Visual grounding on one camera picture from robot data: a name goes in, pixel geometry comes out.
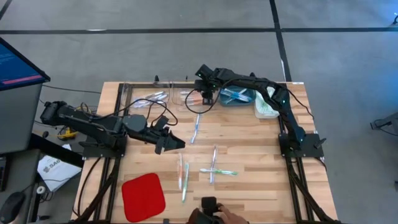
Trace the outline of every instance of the black floor stripe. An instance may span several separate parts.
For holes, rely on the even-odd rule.
[[[197,34],[197,33],[294,33],[294,32],[398,32],[397,27],[358,28],[173,28],[173,29],[92,29],[92,30],[0,30],[0,34]]]
[[[398,26],[357,28],[282,28],[282,32],[398,32]]]
[[[282,36],[281,29],[280,29],[279,17],[278,17],[278,12],[276,9],[275,0],[269,0],[269,4],[271,5],[272,18],[274,20],[274,25],[275,25],[275,34],[276,34],[276,39],[278,41],[279,55],[280,55],[280,59],[283,61],[282,66],[284,69],[285,81],[291,82],[292,76],[290,74],[289,63],[287,62],[284,38]]]
[[[0,11],[0,20],[2,19],[2,17],[4,16],[4,14],[6,13],[8,7],[10,6],[12,0],[7,0],[6,3],[3,5],[1,11]]]
[[[274,28],[176,28],[176,29],[93,29],[93,30],[0,30],[0,34],[191,34],[261,33]]]

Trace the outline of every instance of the toothbrush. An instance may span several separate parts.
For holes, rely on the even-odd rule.
[[[239,94],[244,93],[246,90],[248,90],[248,89],[243,89],[243,90],[241,90],[241,91],[239,92]],[[225,102],[225,104],[228,104],[229,102],[231,102],[231,101],[234,100],[234,98],[232,98],[232,97],[229,97],[229,98],[230,98],[230,99],[229,99],[227,102]]]
[[[146,96],[141,96],[141,97],[138,97],[138,98],[144,98],[144,99],[148,99],[148,100],[151,100],[151,98],[154,98],[154,99],[156,99],[157,97],[160,97],[160,96],[162,96],[164,94],[164,91],[160,91],[160,92],[157,92],[157,93],[153,93],[153,94],[150,94],[150,95],[146,95]],[[145,101],[138,101],[136,104],[146,104],[147,102],[145,102]]]
[[[214,153],[213,153],[213,161],[211,162],[210,171],[211,171],[211,170],[214,170],[214,166],[215,166],[215,164],[216,164],[216,159],[217,159],[217,152],[218,152],[218,146],[215,145],[215,146],[214,146]],[[210,183],[211,183],[211,184],[214,183],[214,175],[213,175],[213,172],[210,172]]]
[[[180,190],[182,190],[182,155],[179,153],[180,156],[180,162],[178,164],[178,187]]]
[[[185,164],[185,183],[184,183],[184,188],[182,189],[182,203],[185,202],[185,198],[186,198],[186,195],[187,195],[188,172],[189,172],[189,163],[186,163]]]
[[[195,141],[195,138],[197,137],[198,134],[198,127],[199,127],[199,119],[200,119],[200,114],[197,116],[197,122],[195,123],[195,132],[193,133],[193,136],[191,138],[191,144]]]
[[[213,169],[213,170],[200,169],[200,172],[209,172],[209,173],[213,173],[213,174],[226,174],[226,175],[237,175],[238,174],[238,172],[235,172],[235,171],[218,170],[218,169]]]

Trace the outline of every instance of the black mouse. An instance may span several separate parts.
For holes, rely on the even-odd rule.
[[[8,196],[0,209],[0,222],[8,224],[15,220],[25,200],[23,192],[14,192]]]

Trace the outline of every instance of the white container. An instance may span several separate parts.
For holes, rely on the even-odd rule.
[[[269,96],[271,97],[275,89],[273,87],[267,87]],[[274,119],[279,116],[279,112],[275,111],[269,106],[263,99],[262,95],[256,91],[256,100],[254,102],[254,114],[259,119]]]

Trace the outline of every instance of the green toothbrush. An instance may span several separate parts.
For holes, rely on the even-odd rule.
[[[238,172],[235,172],[235,171],[218,170],[218,169],[214,169],[214,170],[200,169],[200,172],[212,172],[214,174],[226,174],[226,175],[237,175],[238,174]]]
[[[188,173],[189,173],[189,163],[185,163],[185,183],[182,189],[182,203],[185,202],[185,198],[187,195],[187,188],[188,188]]]

